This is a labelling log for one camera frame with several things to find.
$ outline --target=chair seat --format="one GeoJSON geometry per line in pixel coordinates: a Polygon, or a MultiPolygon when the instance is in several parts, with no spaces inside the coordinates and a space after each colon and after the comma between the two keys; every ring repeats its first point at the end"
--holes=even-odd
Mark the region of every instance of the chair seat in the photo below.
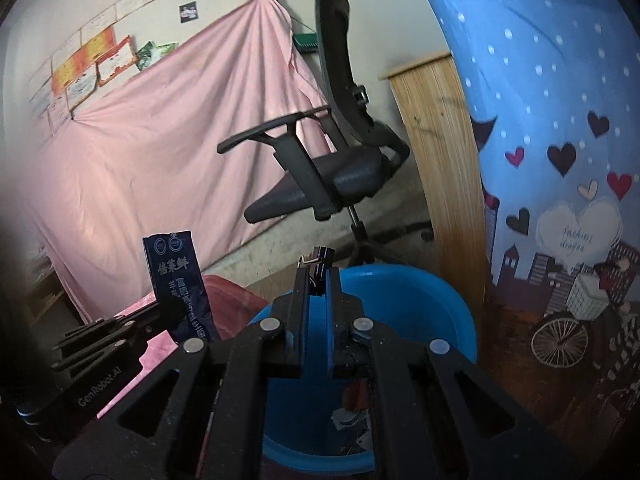
{"type": "MultiPolygon", "coordinates": [[[[378,148],[353,146],[313,159],[325,182],[333,184],[345,206],[374,196],[391,176],[391,164],[378,148]]],[[[270,192],[244,210],[244,218],[255,224],[311,207],[309,200],[287,173],[270,192]]]]}

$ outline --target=blue curtain with hearts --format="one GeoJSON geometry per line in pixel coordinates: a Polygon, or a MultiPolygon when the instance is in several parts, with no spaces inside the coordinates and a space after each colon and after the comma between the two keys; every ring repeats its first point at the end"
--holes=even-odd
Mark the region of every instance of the blue curtain with hearts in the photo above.
{"type": "Polygon", "coordinates": [[[479,150],[484,362],[588,462],[640,397],[637,24],[619,0],[429,2],[479,150]]]}

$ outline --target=pink cloth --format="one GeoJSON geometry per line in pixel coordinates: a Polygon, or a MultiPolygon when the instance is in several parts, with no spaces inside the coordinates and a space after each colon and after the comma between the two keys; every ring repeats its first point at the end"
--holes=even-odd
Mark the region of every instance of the pink cloth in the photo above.
{"type": "MultiPolygon", "coordinates": [[[[287,12],[248,0],[78,112],[24,180],[30,214],[83,316],[114,316],[148,293],[143,237],[190,230],[203,269],[272,225],[250,225],[242,213],[284,174],[273,149],[216,147],[322,104],[287,12]]],[[[329,151],[315,121],[298,134],[312,157],[329,151]]]]}
{"type": "MultiPolygon", "coordinates": [[[[202,279],[204,280],[204,288],[207,291],[213,322],[223,340],[235,336],[268,304],[262,298],[219,276],[203,276],[202,279]]],[[[131,314],[155,301],[155,299],[156,295],[150,292],[141,300],[124,309],[120,314],[131,314]]],[[[124,397],[176,348],[177,345],[166,330],[159,333],[155,338],[150,339],[146,352],[140,358],[142,371],[119,394],[111,399],[98,413],[98,418],[108,412],[116,402],[124,397]]]]}

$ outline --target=office chair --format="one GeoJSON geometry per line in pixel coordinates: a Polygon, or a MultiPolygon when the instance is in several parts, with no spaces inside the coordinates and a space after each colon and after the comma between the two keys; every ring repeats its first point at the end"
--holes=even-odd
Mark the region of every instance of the office chair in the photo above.
{"type": "Polygon", "coordinates": [[[313,208],[318,221],[331,218],[347,208],[351,218],[354,243],[336,251],[334,260],[349,257],[349,266],[373,263],[405,264],[405,261],[383,243],[417,230],[425,230],[422,238],[433,238],[431,222],[416,222],[369,237],[354,207],[364,197],[373,197],[402,166],[409,156],[409,146],[386,124],[367,114],[364,86],[353,81],[347,48],[349,3],[347,0],[316,0],[318,51],[328,105],[296,112],[267,121],[236,134],[218,145],[218,153],[226,153],[246,140],[272,146],[274,157],[286,171],[279,183],[244,212],[251,224],[313,208]],[[299,120],[319,121],[322,130],[336,148],[311,159],[296,135],[299,120]],[[268,131],[284,126],[287,132],[271,137],[268,131]],[[348,145],[349,134],[360,145],[348,145]],[[380,148],[389,148],[391,157],[380,148]]]}

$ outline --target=black heart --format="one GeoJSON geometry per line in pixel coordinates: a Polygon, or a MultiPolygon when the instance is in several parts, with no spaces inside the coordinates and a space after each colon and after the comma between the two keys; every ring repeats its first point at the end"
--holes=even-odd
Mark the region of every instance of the black heart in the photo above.
{"type": "Polygon", "coordinates": [[[489,140],[489,136],[494,129],[495,121],[498,117],[489,119],[484,123],[477,123],[473,117],[471,117],[471,127],[474,131],[474,139],[476,140],[476,148],[478,152],[484,148],[484,145],[489,140]]]}
{"type": "Polygon", "coordinates": [[[567,142],[560,150],[557,146],[549,146],[546,156],[562,176],[565,176],[575,162],[575,148],[567,142]]]}
{"type": "Polygon", "coordinates": [[[523,207],[518,211],[518,216],[507,216],[507,225],[517,233],[529,236],[529,218],[529,210],[523,207]]]}
{"type": "Polygon", "coordinates": [[[595,112],[589,112],[587,114],[587,122],[596,139],[609,131],[609,118],[605,116],[598,117],[595,112]]]}

